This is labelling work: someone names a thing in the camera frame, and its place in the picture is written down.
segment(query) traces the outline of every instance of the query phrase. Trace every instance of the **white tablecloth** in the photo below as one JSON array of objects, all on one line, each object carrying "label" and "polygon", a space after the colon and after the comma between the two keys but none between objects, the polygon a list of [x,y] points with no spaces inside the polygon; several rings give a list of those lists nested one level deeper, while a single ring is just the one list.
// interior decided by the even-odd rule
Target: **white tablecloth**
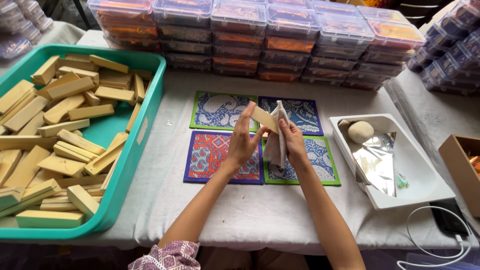
[{"label": "white tablecloth", "polygon": [[[75,44],[86,33],[84,30],[65,22],[53,22],[53,29],[44,34],[37,46],[50,43]],[[12,61],[0,61],[0,77],[17,63],[22,56],[19,56]]]},{"label": "white tablecloth", "polygon": [[439,174],[455,192],[464,216],[480,233],[480,219],[472,217],[438,152],[451,134],[480,137],[480,98],[428,92],[419,75],[408,69],[391,79],[385,89]]},{"label": "white tablecloth", "polygon": [[[105,46],[101,37],[101,32],[90,30],[78,44]],[[164,81],[164,95],[117,222],[108,231],[56,243],[132,248],[158,242],[202,188],[201,184],[185,184],[182,179],[192,133],[189,123],[194,95],[195,91],[203,90],[314,99],[342,183],[341,187],[326,187],[326,190],[360,248],[415,248],[407,236],[406,220],[419,206],[376,211],[355,183],[327,122],[331,116],[391,113],[408,130],[384,89],[371,93],[177,71],[167,71]],[[456,247],[456,240],[438,230],[428,210],[412,218],[410,231],[424,248]],[[295,185],[228,185],[205,224],[200,242],[243,250],[270,247],[322,254],[305,198]]]}]

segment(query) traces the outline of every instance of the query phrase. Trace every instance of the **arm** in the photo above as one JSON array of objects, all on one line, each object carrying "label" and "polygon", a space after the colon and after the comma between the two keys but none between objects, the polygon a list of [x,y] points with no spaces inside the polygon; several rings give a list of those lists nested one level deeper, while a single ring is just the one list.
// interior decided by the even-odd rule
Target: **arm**
[{"label": "arm", "polygon": [[302,132],[290,121],[290,128],[280,120],[289,151],[288,160],[297,173],[320,244],[335,270],[364,270],[365,265],[350,228],[310,164]]},{"label": "arm", "polygon": [[254,102],[250,102],[240,115],[230,138],[227,159],[173,222],[160,239],[158,247],[162,248],[172,241],[198,241],[216,200],[240,166],[250,159],[262,134],[267,130],[266,127],[259,129],[250,140],[250,117],[255,106]]}]

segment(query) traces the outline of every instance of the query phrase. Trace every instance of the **stacked plastic box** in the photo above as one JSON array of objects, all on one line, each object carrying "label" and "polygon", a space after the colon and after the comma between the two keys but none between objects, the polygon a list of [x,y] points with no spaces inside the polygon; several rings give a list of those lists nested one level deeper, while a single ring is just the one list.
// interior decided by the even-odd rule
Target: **stacked plastic box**
[{"label": "stacked plastic box", "polygon": [[53,20],[45,16],[40,4],[35,0],[14,0],[22,11],[24,17],[31,21],[33,25],[45,33],[53,28]]},{"label": "stacked plastic box", "polygon": [[210,71],[212,0],[157,0],[153,10],[169,66]]},{"label": "stacked plastic box", "polygon": [[386,80],[404,70],[405,62],[426,41],[399,11],[365,6],[357,8],[374,38],[342,86],[378,91]]},{"label": "stacked plastic box", "polygon": [[462,95],[480,92],[480,29],[455,43],[420,77],[429,91]]},{"label": "stacked plastic box", "polygon": [[37,44],[42,38],[40,31],[32,22],[25,19],[16,3],[11,0],[0,0],[0,37],[7,40],[7,37],[16,33],[22,34],[32,44]]},{"label": "stacked plastic box", "polygon": [[425,34],[427,43],[408,61],[407,67],[420,72],[442,57],[457,41],[463,40],[480,26],[480,10],[469,0],[461,0]]},{"label": "stacked plastic box", "polygon": [[354,5],[313,0],[320,34],[302,81],[339,86],[373,40],[373,33]]},{"label": "stacked plastic box", "polygon": [[320,30],[310,0],[268,0],[264,49],[258,67],[260,79],[298,80]]},{"label": "stacked plastic box", "polygon": [[265,36],[265,0],[215,0],[211,18],[213,72],[254,77]]},{"label": "stacked plastic box", "polygon": [[110,48],[160,52],[151,0],[88,0]]}]

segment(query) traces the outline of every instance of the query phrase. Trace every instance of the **purple patterned sleeve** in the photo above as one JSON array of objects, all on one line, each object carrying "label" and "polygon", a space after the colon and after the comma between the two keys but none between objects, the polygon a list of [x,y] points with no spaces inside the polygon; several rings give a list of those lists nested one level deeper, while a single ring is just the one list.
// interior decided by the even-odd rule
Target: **purple patterned sleeve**
[{"label": "purple patterned sleeve", "polygon": [[153,246],[148,255],[136,259],[128,265],[128,270],[200,270],[195,260],[198,243],[173,241],[163,248]]}]

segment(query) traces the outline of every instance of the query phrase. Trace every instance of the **white cable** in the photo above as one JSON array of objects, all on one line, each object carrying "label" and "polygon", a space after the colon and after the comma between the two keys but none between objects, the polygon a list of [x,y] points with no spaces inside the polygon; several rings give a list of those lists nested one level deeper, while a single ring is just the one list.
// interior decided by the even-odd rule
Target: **white cable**
[{"label": "white cable", "polygon": [[[421,210],[421,209],[426,209],[426,208],[435,208],[435,209],[440,209],[440,210],[443,210],[443,211],[446,211],[450,214],[452,214],[453,216],[455,216],[455,218],[457,218],[460,222],[462,222],[463,226],[465,227],[465,230],[467,231],[468,233],[468,242],[469,242],[469,245],[468,245],[468,248],[467,250],[465,251],[465,253],[463,253],[464,249],[463,249],[463,240],[462,240],[462,237],[458,234],[455,234],[455,238],[458,242],[458,244],[460,245],[460,253],[458,253],[457,255],[454,255],[454,256],[450,256],[450,257],[442,257],[442,256],[438,256],[438,255],[435,255],[435,254],[432,254],[430,252],[427,252],[426,250],[424,250],[423,248],[421,248],[412,238],[412,236],[410,235],[410,229],[408,228],[408,222],[410,220],[410,217],[415,213],[417,212],[418,210]],[[418,247],[421,251],[425,252],[426,254],[428,255],[431,255],[431,256],[434,256],[434,257],[437,257],[437,258],[443,258],[443,259],[451,259],[451,258],[457,258],[453,261],[449,261],[449,262],[446,262],[446,263],[443,263],[443,264],[437,264],[437,265],[422,265],[422,264],[415,264],[415,263],[409,263],[409,262],[406,262],[406,261],[398,261],[396,262],[396,264],[398,265],[398,267],[400,267],[401,270],[406,270],[405,268],[403,268],[400,264],[403,263],[403,264],[407,264],[407,265],[411,265],[411,266],[418,266],[418,267],[441,267],[441,266],[446,266],[446,265],[449,265],[449,264],[452,264],[452,263],[456,263],[458,261],[460,261],[461,259],[463,259],[469,252],[470,250],[472,249],[472,245],[473,245],[473,235],[472,235],[472,231],[470,230],[470,228],[467,226],[467,224],[465,224],[465,222],[463,221],[463,219],[461,219],[459,216],[457,216],[454,212],[448,210],[448,209],[445,209],[445,208],[442,208],[442,207],[438,207],[438,206],[424,206],[424,207],[420,207],[420,208],[417,208],[415,209],[413,212],[410,213],[410,215],[408,216],[407,218],[407,233],[408,233],[408,237],[410,238],[410,240],[413,242],[413,244],[415,244],[416,247]]]}]

